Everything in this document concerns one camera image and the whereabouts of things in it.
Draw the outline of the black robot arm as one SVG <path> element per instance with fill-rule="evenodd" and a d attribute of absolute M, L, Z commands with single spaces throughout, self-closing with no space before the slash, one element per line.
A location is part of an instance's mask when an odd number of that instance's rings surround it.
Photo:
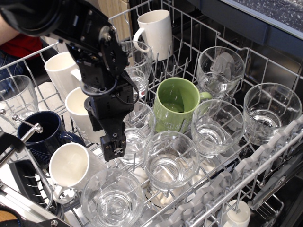
<path fill-rule="evenodd" d="M 106 161 L 126 151 L 124 118 L 134 109 L 135 83 L 126 72 L 128 53 L 108 17 L 84 0 L 3 0 L 0 13 L 17 31 L 48 36 L 67 45 L 79 67 L 84 106 Z"/>

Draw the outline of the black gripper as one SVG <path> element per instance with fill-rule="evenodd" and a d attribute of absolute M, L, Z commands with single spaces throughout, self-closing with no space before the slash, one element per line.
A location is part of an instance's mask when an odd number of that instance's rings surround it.
<path fill-rule="evenodd" d="M 65 20 L 68 50 L 81 74 L 82 91 L 89 96 L 93 131 L 100 138 L 103 157 L 109 162 L 126 151 L 124 117 L 134 108 L 134 83 L 126 73 L 128 54 L 116 31 L 99 14 L 72 14 Z"/>

